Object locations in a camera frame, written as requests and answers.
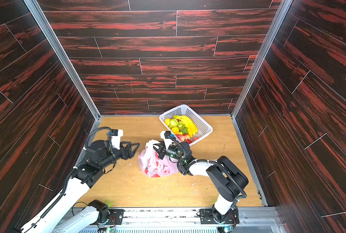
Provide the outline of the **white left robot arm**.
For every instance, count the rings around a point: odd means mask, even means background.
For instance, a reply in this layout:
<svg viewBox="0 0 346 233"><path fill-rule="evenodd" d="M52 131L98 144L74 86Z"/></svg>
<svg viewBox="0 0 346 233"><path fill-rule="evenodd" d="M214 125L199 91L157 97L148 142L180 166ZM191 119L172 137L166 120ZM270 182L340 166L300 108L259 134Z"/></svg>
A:
<svg viewBox="0 0 346 233"><path fill-rule="evenodd" d="M66 178L62 190L35 217L24 224L19 233L50 233L77 201L106 174L106 167L119 159L135 156L139 143L120 142L117 148L110 140L85 144L85 161L75 167Z"/></svg>

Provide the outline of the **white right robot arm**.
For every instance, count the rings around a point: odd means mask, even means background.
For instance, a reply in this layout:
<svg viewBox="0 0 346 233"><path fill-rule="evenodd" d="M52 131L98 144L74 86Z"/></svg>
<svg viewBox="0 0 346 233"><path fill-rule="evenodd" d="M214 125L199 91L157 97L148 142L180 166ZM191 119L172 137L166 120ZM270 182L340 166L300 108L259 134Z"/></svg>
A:
<svg viewBox="0 0 346 233"><path fill-rule="evenodd" d="M247 198L245 187L249 180L229 158L221 156L217 160L196 159L187 142L158 142L153 145L159 159L168 157L182 175L209 177L219 193L218 199L212 206L212 216L216 223L222 224L233 210L234 223L238 224L237 203Z"/></svg>

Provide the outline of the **pink plastic bag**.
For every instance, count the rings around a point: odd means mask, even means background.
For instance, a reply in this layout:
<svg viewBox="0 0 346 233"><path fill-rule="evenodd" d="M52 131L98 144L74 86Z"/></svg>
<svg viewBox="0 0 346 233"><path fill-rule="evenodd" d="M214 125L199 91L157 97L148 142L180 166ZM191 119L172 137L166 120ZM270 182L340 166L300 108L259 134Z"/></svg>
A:
<svg viewBox="0 0 346 233"><path fill-rule="evenodd" d="M158 158L158 153L153 148L153 145L157 143L159 142L156 140L147 142L145 149L138 156L138 165L142 174L149 178L158 178L178 173L177 165L168 157Z"/></svg>

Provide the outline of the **small green fake fruit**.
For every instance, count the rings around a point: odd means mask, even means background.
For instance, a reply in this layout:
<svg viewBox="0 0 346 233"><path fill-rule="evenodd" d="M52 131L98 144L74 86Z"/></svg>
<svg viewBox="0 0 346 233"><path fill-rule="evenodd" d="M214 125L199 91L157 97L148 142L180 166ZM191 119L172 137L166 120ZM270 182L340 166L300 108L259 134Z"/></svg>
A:
<svg viewBox="0 0 346 233"><path fill-rule="evenodd" d="M177 127L179 130L182 130L183 128L186 127L186 125L182 121L179 121Z"/></svg>

